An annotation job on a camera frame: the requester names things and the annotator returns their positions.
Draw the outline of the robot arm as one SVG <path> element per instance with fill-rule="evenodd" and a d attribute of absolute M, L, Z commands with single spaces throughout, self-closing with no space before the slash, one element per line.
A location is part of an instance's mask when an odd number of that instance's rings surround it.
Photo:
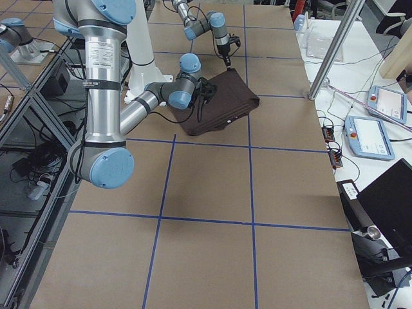
<path fill-rule="evenodd" d="M 175 0 L 171 3 L 173 10 L 183 22 L 186 38 L 193 41 L 197 37 L 211 32 L 214 39 L 214 52 L 218 58 L 224 61 L 226 69 L 230 70 L 232 68 L 230 58 L 241 46 L 241 42 L 237 35 L 228 32 L 224 14 L 213 10 L 205 14 L 198 8 L 202 17 L 197 18 L 190 12 L 192 6 L 189 6 L 188 1 Z"/>
<path fill-rule="evenodd" d="M 198 97 L 211 98 L 216 87 L 202 76 L 193 53 L 180 58 L 176 78 L 167 80 L 161 74 L 153 64 L 141 1 L 54 1 L 53 22 L 61 34 L 85 41 L 86 124 L 68 152 L 70 169 L 77 179 L 96 187 L 120 187 L 135 167 L 126 135 L 161 103 L 185 109 Z M 129 84 L 138 95 L 126 107 L 121 105 L 123 43 L 132 58 L 143 61 L 143 74 L 151 76 L 139 85 L 138 66 L 132 66 Z"/>

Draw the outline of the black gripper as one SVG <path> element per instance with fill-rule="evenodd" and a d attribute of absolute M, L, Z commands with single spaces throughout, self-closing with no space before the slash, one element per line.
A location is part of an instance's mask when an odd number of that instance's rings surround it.
<path fill-rule="evenodd" d="M 217 45 L 218 55 L 223 59 L 227 71 L 230 71 L 231 68 L 231 61 L 230 61 L 230 45 Z"/>
<path fill-rule="evenodd" d="M 207 104 L 210 99 L 215 96 L 217 88 L 217 85 L 213 84 L 211 81 L 207 80 L 204 77 L 200 77 L 192 93 L 193 106 L 196 104 L 196 102 Z"/>

